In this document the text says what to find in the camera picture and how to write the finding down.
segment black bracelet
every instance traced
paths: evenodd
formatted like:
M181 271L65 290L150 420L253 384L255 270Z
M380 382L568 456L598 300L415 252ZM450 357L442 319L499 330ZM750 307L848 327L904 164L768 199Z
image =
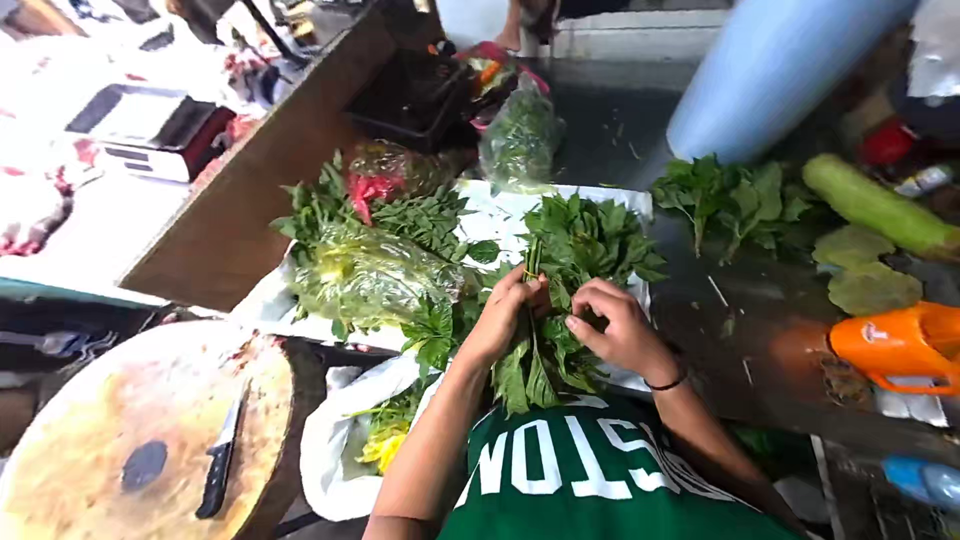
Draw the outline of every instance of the black bracelet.
M678 367L680 367L680 374L677 376L677 379L674 380L673 382L669 384L665 384L664 386L654 386L653 384L650 384L649 382L647 382L647 386L650 387L651 390L655 390L657 392L662 392L663 390L669 390L674 386L678 386L681 382L686 380L686 373L687 373L685 365L679 364Z

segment black tray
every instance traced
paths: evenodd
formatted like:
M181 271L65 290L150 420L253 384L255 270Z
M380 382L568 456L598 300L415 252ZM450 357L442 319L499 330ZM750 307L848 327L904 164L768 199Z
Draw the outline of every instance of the black tray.
M399 49L346 112L370 138L431 154L469 103L472 75L452 58Z

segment yellow flower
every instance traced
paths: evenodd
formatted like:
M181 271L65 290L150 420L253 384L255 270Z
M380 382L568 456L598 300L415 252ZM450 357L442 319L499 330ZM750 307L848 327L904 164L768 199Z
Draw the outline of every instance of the yellow flower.
M357 461L361 463L373 463L376 461L376 470L380 475L383 475L387 472L387 467L390 466L394 457L396 457L396 452L400 449L400 445L403 444L403 440L407 437L407 431L409 430L409 424L402 423L398 426L392 426L371 433L370 437L367 438L367 444L363 447L363 455L357 457Z

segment person's foot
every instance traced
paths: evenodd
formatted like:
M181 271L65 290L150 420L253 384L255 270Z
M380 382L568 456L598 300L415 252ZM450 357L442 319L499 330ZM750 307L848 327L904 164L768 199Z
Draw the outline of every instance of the person's foot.
M508 51L519 51L521 17L520 0L510 0L510 10L507 11L507 22L503 25L503 32L493 42Z
M517 52L520 50L520 27L516 25L513 28L504 28L503 32L500 33L496 39L493 40L494 43L500 45L508 51Z

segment wooden cutting board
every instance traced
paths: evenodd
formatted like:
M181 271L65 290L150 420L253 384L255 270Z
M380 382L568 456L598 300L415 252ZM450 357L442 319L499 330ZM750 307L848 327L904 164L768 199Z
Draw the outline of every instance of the wooden cutting board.
M0 480L0 538L263 538L299 492L320 362L227 322L161 326L84 368ZM213 445L244 378L223 507L198 520Z

